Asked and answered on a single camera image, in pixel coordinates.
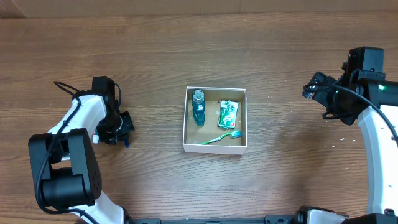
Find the blue disposable razor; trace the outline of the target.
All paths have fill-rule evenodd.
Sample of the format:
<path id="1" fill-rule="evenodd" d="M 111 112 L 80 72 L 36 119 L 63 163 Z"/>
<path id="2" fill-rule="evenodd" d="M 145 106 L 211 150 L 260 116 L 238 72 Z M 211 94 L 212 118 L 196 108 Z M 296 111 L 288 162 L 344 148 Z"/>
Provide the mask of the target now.
<path id="1" fill-rule="evenodd" d="M 130 146 L 130 145 L 129 145 L 129 140 L 125 139 L 125 140 L 124 140 L 124 144 L 125 144 L 125 147 L 126 147 L 126 148 L 129 148 L 129 146 Z"/>

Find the teal mouthwash bottle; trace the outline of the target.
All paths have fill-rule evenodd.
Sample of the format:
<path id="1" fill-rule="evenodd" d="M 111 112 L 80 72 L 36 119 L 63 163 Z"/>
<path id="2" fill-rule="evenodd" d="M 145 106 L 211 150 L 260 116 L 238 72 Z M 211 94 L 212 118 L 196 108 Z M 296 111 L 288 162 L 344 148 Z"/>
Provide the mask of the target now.
<path id="1" fill-rule="evenodd" d="M 202 90 L 196 89 L 192 93 L 193 119 L 197 126 L 205 124 L 205 94 Z"/>

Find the green toothbrush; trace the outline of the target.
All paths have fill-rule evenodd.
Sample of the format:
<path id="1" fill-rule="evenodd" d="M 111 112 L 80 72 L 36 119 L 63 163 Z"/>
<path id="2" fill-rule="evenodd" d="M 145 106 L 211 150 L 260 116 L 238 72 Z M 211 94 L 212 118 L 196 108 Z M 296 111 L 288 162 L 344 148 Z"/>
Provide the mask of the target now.
<path id="1" fill-rule="evenodd" d="M 207 145 L 207 144 L 211 144 L 211 143 L 214 143 L 214 142 L 218 142 L 218 141 L 222 140 L 223 138 L 225 138 L 226 136 L 229 136 L 231 139 L 240 138 L 241 137 L 241 131 L 240 130 L 234 130 L 234 131 L 231 131 L 231 132 L 228 132 L 228 133 L 224 133 L 224 134 L 218 136 L 217 138 L 214 138 L 214 139 L 209 140 L 209 141 L 202 142 L 202 143 L 200 143 L 200 145 Z"/>

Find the green soap packet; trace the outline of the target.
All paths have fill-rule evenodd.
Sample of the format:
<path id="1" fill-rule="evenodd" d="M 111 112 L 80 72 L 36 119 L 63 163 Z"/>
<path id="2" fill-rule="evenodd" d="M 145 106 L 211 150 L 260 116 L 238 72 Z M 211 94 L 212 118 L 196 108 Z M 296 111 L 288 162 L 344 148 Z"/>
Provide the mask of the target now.
<path id="1" fill-rule="evenodd" d="M 221 100 L 218 126 L 223 129 L 234 129 L 236 127 L 238 109 L 238 102 L 231 100 Z"/>

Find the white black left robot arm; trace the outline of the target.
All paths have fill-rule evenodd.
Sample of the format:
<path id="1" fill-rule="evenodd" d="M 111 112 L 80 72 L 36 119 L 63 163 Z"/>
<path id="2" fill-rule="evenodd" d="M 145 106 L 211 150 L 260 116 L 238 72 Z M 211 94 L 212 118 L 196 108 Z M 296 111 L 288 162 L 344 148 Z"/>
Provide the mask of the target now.
<path id="1" fill-rule="evenodd" d="M 106 76 L 94 77 L 89 90 L 55 81 L 71 94 L 72 105 L 47 133 L 28 142 L 35 199 L 45 213 L 72 213 L 85 223 L 132 223 L 125 208 L 103 192 L 93 150 L 99 142 L 129 146 L 130 114 L 120 110 L 121 89 Z"/>

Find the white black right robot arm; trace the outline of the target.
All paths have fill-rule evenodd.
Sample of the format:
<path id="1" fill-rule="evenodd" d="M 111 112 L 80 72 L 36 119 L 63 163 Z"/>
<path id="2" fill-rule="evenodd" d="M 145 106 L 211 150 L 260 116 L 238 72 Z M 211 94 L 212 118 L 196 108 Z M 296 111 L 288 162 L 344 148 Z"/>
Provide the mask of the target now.
<path id="1" fill-rule="evenodd" d="M 384 51 L 358 47 L 349 51 L 334 79 L 314 74 L 302 96 L 325 107 L 325 120 L 358 123 L 364 139 L 368 168 L 368 203 L 365 215 L 350 218 L 324 208 L 302 206 L 292 223 L 397 224 L 397 82 L 383 72 Z"/>

